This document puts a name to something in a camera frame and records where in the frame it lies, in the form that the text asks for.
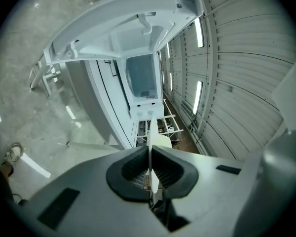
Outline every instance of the black panel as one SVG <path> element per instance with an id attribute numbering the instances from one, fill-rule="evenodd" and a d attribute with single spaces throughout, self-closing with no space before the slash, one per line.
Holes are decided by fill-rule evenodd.
<path id="1" fill-rule="evenodd" d="M 80 191 L 66 188 L 60 195 L 43 211 L 38 220 L 49 228 L 55 230 L 64 218 Z"/>
<path id="2" fill-rule="evenodd" d="M 238 175 L 241 171 L 241 168 L 234 168 L 234 167 L 229 167 L 225 165 L 219 165 L 216 169 L 219 169 L 221 171 L 228 172 L 231 174 L 235 174 L 235 175 Z"/>

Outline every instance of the metal frame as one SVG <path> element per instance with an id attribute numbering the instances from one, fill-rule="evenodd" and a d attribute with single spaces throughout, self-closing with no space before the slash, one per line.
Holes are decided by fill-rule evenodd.
<path id="1" fill-rule="evenodd" d="M 32 81 L 32 83 L 30 84 L 30 88 L 34 89 L 40 81 L 42 81 L 44 88 L 47 92 L 47 96 L 49 97 L 51 95 L 51 90 L 48 86 L 47 80 L 50 79 L 54 79 L 57 78 L 61 75 L 60 71 L 57 71 L 55 73 L 50 73 L 47 74 L 48 71 L 52 70 L 56 65 L 58 64 L 53 64 L 53 65 L 46 65 L 46 60 L 45 60 L 45 56 L 43 55 L 38 62 L 32 67 L 32 71 L 35 73 L 35 77 Z"/>
<path id="2" fill-rule="evenodd" d="M 165 99 L 163 99 L 163 102 L 165 104 L 165 106 L 167 107 L 167 113 L 169 113 L 169 115 L 167 116 L 163 116 L 163 117 L 160 117 L 160 118 L 157 118 L 157 120 L 162 120 L 163 124 L 164 124 L 164 127 L 165 127 L 165 130 L 166 132 L 163 132 L 163 133 L 159 133 L 160 135 L 168 135 L 169 138 L 171 138 L 174 134 L 177 135 L 177 139 L 180 140 L 181 138 L 181 132 L 183 132 L 184 130 L 183 129 L 180 129 L 176 120 L 175 120 L 175 115 L 173 115 L 165 101 Z M 174 131 L 169 131 L 168 127 L 167 127 L 167 122 L 165 119 L 168 119 L 170 118 L 170 123 L 173 124 L 173 127 L 174 127 Z M 147 120 L 141 120 L 141 121 L 138 121 L 138 127 L 139 127 L 139 122 L 145 122 L 145 134 L 144 135 L 137 135 L 137 139 L 141 138 L 143 139 L 144 141 L 146 141 L 146 139 L 144 138 L 147 138 L 148 137 L 148 133 L 149 133 L 149 130 L 148 130 L 148 123 L 149 123 L 150 119 L 147 119 Z"/>

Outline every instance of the white appliance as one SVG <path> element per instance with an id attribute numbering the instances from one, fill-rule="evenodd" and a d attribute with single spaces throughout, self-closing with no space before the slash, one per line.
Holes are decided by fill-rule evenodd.
<path id="1" fill-rule="evenodd" d="M 106 92 L 110 85 L 119 83 L 116 77 L 107 77 L 104 82 L 95 76 L 98 72 L 88 71 L 92 87 L 97 88 L 97 100 L 83 99 L 88 94 L 75 91 L 79 101 L 86 103 L 87 106 L 82 106 L 90 120 L 101 111 L 90 110 L 90 103 L 99 101 L 118 141 L 126 145 L 128 140 L 132 145 L 137 121 L 164 116 L 157 52 L 202 14 L 201 0 L 101 0 L 65 26 L 46 46 L 43 50 L 46 63 L 38 62 L 40 72 L 31 88 L 48 71 L 49 65 L 85 61 L 88 67 L 92 60 L 104 60 L 103 68 L 107 62 L 115 60 L 125 93 L 125 100 L 124 97 L 122 100 L 129 106 L 129 121 L 121 122 L 119 109 L 114 107 L 114 99 Z M 73 71 L 70 72 L 72 84 L 79 88 L 84 82 L 74 82 Z M 134 127 L 130 131 L 131 138 L 125 132 L 126 126 Z"/>

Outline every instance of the wooden floor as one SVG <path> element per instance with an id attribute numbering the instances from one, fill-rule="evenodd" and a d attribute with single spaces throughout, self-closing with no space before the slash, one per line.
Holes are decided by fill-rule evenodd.
<path id="1" fill-rule="evenodd" d="M 185 127 L 185 125 L 184 125 L 183 121 L 181 120 L 180 116 L 178 115 L 176 110 L 173 108 L 172 104 L 167 99 L 167 97 L 165 95 L 163 95 L 163 97 L 166 99 L 167 105 L 168 105 L 171 113 L 176 115 L 175 119 L 176 119 L 176 122 L 177 122 L 179 128 L 184 130 L 181 133 L 182 141 L 178 145 L 175 145 L 173 148 L 174 149 L 179 149 L 179 150 L 182 150 L 182 151 L 185 151 L 185 152 L 199 154 L 199 151 L 198 151 L 196 145 L 194 144 L 190 134 L 188 133 L 188 129 Z"/>

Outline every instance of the shoe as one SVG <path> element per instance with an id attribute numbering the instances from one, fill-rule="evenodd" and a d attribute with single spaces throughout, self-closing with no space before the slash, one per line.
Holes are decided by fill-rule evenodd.
<path id="1" fill-rule="evenodd" d="M 24 148 L 20 143 L 13 143 L 5 153 L 2 164 L 15 165 L 23 155 Z"/>

